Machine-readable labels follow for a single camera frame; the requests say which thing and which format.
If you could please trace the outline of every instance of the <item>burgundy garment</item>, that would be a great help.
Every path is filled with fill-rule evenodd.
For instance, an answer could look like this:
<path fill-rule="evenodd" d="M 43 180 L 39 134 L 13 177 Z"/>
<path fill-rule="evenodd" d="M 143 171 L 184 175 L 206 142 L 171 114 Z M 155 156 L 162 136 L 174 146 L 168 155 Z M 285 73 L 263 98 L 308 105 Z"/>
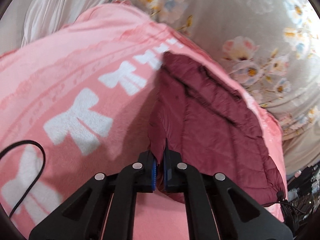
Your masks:
<path fill-rule="evenodd" d="M 204 174 L 224 173 L 260 204 L 285 193 L 259 121 L 237 90 L 188 56 L 170 52 L 164 53 L 159 75 L 148 130 L 159 163 L 167 138 L 183 162 Z"/>

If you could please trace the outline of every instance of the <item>pink blanket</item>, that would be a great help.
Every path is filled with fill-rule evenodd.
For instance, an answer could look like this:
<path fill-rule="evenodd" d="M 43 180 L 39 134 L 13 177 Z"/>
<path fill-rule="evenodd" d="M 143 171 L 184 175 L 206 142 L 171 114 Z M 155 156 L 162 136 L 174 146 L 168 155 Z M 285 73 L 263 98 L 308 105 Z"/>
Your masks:
<path fill-rule="evenodd" d="M 95 173 L 117 173 L 148 148 L 156 71 L 167 50 L 203 63 L 243 95 L 286 186 L 276 120 L 189 40 L 126 3 L 104 4 L 0 58 L 0 148 L 32 139 L 47 156 L 43 175 L 12 217 L 24 236 Z M 41 164 L 33 146 L 1 160 L 0 202 L 7 213 Z M 269 211 L 283 219 L 278 204 Z M 134 239 L 166 238 L 188 238 L 184 205 L 160 193 L 138 195 Z"/>

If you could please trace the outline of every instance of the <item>black cable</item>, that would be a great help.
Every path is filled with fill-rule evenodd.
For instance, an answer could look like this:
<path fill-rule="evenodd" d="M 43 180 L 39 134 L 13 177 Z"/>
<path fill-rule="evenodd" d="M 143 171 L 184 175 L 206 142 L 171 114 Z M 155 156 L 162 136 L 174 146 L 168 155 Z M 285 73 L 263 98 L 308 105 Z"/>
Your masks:
<path fill-rule="evenodd" d="M 283 204 L 283 205 L 288 205 L 288 206 L 292 207 L 293 209 L 295 209 L 295 210 L 299 211 L 300 213 L 302 213 L 302 214 L 306 214 L 305 212 L 301 211 L 300 209 L 298 209 L 298 208 L 296 208 L 296 207 L 294 207 L 294 206 L 292 206 L 291 204 L 286 203 L 286 202 L 279 202 L 279 201 L 276 201 L 276 202 L 270 202 L 270 203 L 265 203 L 265 204 L 263 204 L 263 206 L 265 206 L 265 205 L 273 205 L 273 204 Z"/>
<path fill-rule="evenodd" d="M 42 167 L 41 170 L 39 171 L 38 175 L 36 176 L 36 178 L 33 180 L 33 182 L 30 184 L 30 186 L 27 188 L 27 190 L 25 191 L 25 193 L 23 194 L 23 196 L 20 198 L 20 200 L 17 202 L 17 204 L 13 207 L 12 211 L 9 214 L 9 218 L 12 217 L 12 215 L 14 214 L 14 212 L 17 210 L 18 206 L 22 203 L 22 201 L 24 200 L 24 198 L 27 196 L 27 194 L 29 193 L 29 191 L 31 190 L 31 188 L 34 186 L 34 184 L 37 182 L 37 180 L 40 178 L 43 170 L 44 170 L 44 166 L 45 166 L 45 152 L 43 147 L 32 140 L 24 140 L 24 141 L 20 141 L 20 142 L 16 142 L 13 143 L 12 145 L 8 146 L 6 149 L 4 149 L 2 152 L 0 152 L 0 160 L 2 159 L 3 156 L 5 156 L 8 152 L 10 152 L 12 149 L 14 149 L 15 147 L 24 145 L 24 144 L 33 144 L 35 146 L 37 146 L 40 151 L 42 152 L 43 155 L 43 163 L 42 163 Z"/>

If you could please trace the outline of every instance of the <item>silver rivet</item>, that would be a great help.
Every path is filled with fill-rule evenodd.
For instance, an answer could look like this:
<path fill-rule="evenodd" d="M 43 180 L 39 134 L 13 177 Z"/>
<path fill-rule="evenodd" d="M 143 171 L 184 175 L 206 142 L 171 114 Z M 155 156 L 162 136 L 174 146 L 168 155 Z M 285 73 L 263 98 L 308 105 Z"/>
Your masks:
<path fill-rule="evenodd" d="M 94 178 L 96 179 L 96 180 L 103 180 L 104 179 L 104 174 L 103 173 L 97 173 L 95 176 L 94 176 Z"/>
<path fill-rule="evenodd" d="M 132 168 L 138 170 L 138 169 L 141 169 L 142 168 L 142 163 L 134 163 L 132 164 Z"/>
<path fill-rule="evenodd" d="M 184 170 L 187 168 L 187 165 L 185 163 L 178 163 L 177 168 L 180 170 Z"/>
<path fill-rule="evenodd" d="M 223 173 L 217 173 L 217 174 L 215 175 L 215 178 L 216 178 L 217 180 L 224 180 L 224 179 L 226 178 L 226 176 L 225 176 Z"/>

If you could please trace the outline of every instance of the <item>maroon puffer jacket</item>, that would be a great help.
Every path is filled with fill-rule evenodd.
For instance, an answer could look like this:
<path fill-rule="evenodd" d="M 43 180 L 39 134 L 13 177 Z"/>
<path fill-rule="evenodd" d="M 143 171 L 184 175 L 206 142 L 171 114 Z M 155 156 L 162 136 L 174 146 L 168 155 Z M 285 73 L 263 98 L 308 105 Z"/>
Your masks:
<path fill-rule="evenodd" d="M 185 55 L 165 52 L 159 75 L 148 131 L 158 162 L 167 138 L 201 173 L 226 174 L 260 204 L 276 201 L 284 183 L 241 94 Z"/>

